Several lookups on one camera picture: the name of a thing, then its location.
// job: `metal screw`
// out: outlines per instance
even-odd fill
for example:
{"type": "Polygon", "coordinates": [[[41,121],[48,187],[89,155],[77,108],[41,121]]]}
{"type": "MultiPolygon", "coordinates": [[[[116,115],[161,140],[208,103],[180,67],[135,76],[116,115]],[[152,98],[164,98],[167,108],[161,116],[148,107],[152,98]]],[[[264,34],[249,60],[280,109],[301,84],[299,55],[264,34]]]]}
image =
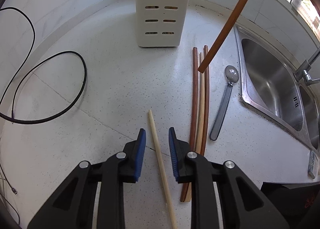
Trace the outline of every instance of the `metal screw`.
{"type": "Polygon", "coordinates": [[[124,152],[118,152],[116,157],[119,158],[119,159],[123,159],[127,156],[127,154],[125,154],[124,152]]]}
{"type": "Polygon", "coordinates": [[[234,168],[235,164],[232,161],[229,160],[229,161],[226,162],[226,167],[227,168],[234,168]]]}
{"type": "Polygon", "coordinates": [[[87,168],[89,166],[89,162],[88,161],[81,161],[79,164],[80,168],[87,168]]]}
{"type": "Polygon", "coordinates": [[[197,157],[197,153],[196,152],[193,152],[193,151],[190,151],[188,152],[187,156],[188,158],[196,158],[197,157]]]}

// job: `faucet handle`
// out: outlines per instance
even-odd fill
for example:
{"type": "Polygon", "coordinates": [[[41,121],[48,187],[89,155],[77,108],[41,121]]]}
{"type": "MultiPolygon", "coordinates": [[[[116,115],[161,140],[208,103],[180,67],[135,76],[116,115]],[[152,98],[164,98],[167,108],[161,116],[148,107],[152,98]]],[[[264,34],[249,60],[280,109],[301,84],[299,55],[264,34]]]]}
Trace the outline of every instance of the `faucet handle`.
{"type": "Polygon", "coordinates": [[[304,82],[306,83],[307,86],[309,86],[311,84],[320,83],[320,79],[313,79],[312,80],[310,74],[306,70],[302,71],[302,75],[303,75],[304,82]]]}

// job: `light wooden chopstick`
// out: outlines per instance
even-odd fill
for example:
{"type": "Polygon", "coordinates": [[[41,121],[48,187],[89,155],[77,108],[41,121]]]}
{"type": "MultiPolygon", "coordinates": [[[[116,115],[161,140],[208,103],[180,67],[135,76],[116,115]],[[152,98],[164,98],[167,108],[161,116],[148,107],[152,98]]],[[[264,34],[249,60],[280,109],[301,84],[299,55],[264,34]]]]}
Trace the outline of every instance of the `light wooden chopstick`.
{"type": "Polygon", "coordinates": [[[162,179],[162,184],[163,184],[163,187],[164,187],[164,193],[165,193],[166,202],[167,202],[167,205],[168,205],[168,210],[169,210],[170,220],[171,220],[171,224],[172,224],[172,229],[178,229],[177,220],[176,220],[176,216],[175,216],[173,205],[172,205],[172,200],[171,200],[171,194],[170,194],[170,190],[169,190],[168,180],[167,180],[167,176],[165,174],[163,159],[162,159],[162,155],[161,155],[159,139],[158,139],[158,135],[157,135],[157,131],[156,131],[156,124],[155,124],[155,121],[153,119],[153,115],[152,115],[152,111],[151,110],[149,110],[149,120],[150,120],[152,136],[153,136],[153,142],[154,142],[155,148],[156,148],[156,154],[157,154],[157,158],[158,158],[158,163],[159,163],[159,168],[160,168],[160,173],[161,173],[161,179],[162,179]]]}
{"type": "MultiPolygon", "coordinates": [[[[200,62],[203,61],[203,54],[200,53],[200,62]]],[[[198,118],[198,132],[196,140],[195,152],[200,154],[202,136],[203,136],[203,124],[204,124],[204,99],[205,99],[205,86],[204,86],[204,74],[200,74],[200,102],[199,102],[199,118],[198,118]]]]}

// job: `spoon handle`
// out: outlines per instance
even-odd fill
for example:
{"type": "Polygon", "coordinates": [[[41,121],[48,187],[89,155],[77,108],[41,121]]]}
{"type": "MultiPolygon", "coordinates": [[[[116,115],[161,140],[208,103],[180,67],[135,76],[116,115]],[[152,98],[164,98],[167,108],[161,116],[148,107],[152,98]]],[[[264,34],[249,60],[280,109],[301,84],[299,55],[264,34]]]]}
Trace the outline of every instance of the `spoon handle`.
{"type": "Polygon", "coordinates": [[[230,85],[229,83],[226,86],[226,89],[224,91],[224,95],[223,95],[223,99],[222,102],[220,104],[220,108],[218,111],[218,114],[216,116],[216,119],[214,120],[213,123],[213,127],[212,130],[210,132],[210,139],[212,141],[217,140],[222,124],[223,124],[223,120],[224,117],[226,116],[226,112],[227,112],[227,108],[229,105],[229,101],[230,101],[230,96],[231,96],[231,92],[232,92],[232,85],[230,85]]]}

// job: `spoon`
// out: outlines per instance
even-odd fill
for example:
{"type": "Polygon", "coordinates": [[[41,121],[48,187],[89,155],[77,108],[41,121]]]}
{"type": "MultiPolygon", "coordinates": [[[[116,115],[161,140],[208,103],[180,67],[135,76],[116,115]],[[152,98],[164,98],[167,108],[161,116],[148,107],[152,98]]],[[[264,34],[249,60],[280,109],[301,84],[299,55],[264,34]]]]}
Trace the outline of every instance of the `spoon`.
{"type": "Polygon", "coordinates": [[[224,117],[226,116],[226,112],[227,112],[230,97],[231,97],[232,87],[233,87],[232,85],[239,80],[238,70],[232,65],[228,65],[224,69],[224,73],[228,79],[228,83],[224,91],[224,95],[218,110],[218,114],[216,116],[216,119],[214,120],[213,127],[210,132],[210,139],[213,141],[217,140],[223,124],[224,117]]]}

